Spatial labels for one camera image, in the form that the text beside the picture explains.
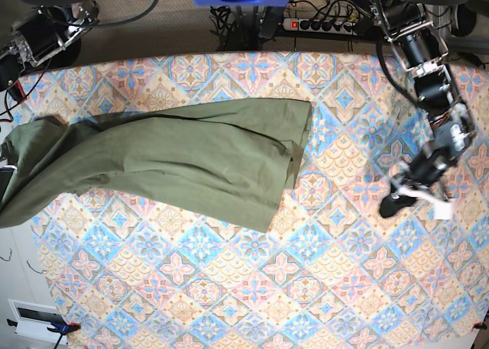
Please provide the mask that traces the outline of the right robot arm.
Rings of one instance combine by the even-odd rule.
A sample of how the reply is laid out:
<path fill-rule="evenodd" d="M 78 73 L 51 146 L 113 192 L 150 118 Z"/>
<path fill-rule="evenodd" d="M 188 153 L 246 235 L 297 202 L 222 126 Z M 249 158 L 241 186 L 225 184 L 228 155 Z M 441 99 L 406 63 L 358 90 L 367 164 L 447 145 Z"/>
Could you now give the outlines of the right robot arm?
<path fill-rule="evenodd" d="M 20 78 L 37 70 L 46 71 L 53 61 L 74 62 L 81 37 L 98 24 L 95 0 L 22 0 L 34 10 L 11 26 L 9 41 L 1 45 L 1 122 L 12 123 L 8 98 L 20 105 L 30 95 Z"/>

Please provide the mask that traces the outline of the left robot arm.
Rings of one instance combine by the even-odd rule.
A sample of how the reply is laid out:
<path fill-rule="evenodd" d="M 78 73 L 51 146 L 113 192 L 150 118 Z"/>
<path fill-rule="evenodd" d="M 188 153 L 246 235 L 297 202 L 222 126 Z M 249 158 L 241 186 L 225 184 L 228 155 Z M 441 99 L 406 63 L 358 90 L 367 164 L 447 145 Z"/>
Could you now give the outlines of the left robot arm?
<path fill-rule="evenodd" d="M 422 199 L 432 204 L 437 219 L 449 220 L 453 216 L 452 198 L 444 187 L 440 196 L 430 188 L 442 183 L 444 173 L 457 166 L 477 134 L 472 113 L 445 61 L 449 49 L 419 3 L 389 5 L 371 0 L 371 12 L 393 52 L 404 53 L 400 61 L 413 79 L 415 94 L 395 83 L 378 43 L 377 58 L 384 75 L 412 105 L 426 113 L 433 136 L 411 161 L 399 159 L 399 171 L 390 178 L 390 191 L 379 206 L 380 216 L 391 218 Z"/>

